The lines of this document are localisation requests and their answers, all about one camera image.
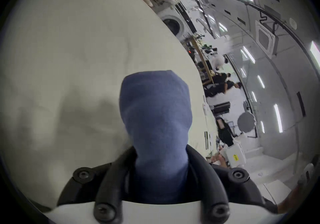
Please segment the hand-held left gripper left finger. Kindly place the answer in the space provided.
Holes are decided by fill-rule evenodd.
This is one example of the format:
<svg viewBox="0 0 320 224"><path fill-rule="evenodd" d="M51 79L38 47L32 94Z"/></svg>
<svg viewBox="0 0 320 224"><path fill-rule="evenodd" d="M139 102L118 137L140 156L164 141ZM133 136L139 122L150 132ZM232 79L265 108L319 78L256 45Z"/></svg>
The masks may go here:
<svg viewBox="0 0 320 224"><path fill-rule="evenodd" d="M114 162L76 169L57 206L94 202L93 215L97 221L122 221L122 200L128 195L125 182L136 158L135 149L130 147Z"/></svg>

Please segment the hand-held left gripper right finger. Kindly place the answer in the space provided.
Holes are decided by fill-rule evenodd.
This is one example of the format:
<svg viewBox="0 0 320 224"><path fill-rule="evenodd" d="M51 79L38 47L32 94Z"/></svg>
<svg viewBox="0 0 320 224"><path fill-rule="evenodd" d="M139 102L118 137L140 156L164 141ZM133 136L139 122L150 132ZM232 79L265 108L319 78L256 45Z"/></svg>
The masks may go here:
<svg viewBox="0 0 320 224"><path fill-rule="evenodd" d="M227 221L230 202L260 206L278 214L278 207L262 196L246 170L210 164L190 145L186 146L186 152L191 171L188 178L197 185L191 197L202 203L201 221Z"/></svg>

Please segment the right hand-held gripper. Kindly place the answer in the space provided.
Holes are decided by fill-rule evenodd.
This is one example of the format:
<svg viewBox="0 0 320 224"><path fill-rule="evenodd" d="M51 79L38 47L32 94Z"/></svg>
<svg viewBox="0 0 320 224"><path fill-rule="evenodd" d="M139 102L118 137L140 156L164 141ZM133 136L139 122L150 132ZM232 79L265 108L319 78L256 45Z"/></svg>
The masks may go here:
<svg viewBox="0 0 320 224"><path fill-rule="evenodd" d="M223 156L231 168L243 168L246 164L246 157L238 140L233 140L231 146L224 145Z"/></svg>

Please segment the person's right hand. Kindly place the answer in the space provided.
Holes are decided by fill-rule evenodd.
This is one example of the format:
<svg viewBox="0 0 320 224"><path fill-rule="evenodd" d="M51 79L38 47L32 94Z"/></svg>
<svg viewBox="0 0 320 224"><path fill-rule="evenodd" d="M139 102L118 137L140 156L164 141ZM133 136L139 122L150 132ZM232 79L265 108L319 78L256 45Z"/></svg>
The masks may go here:
<svg viewBox="0 0 320 224"><path fill-rule="evenodd" d="M216 155L212 156L210 158L210 160L211 160L211 163L213 163L215 165L218 165L218 166L221 166L224 168L229 168L225 158L221 154L216 154Z"/></svg>

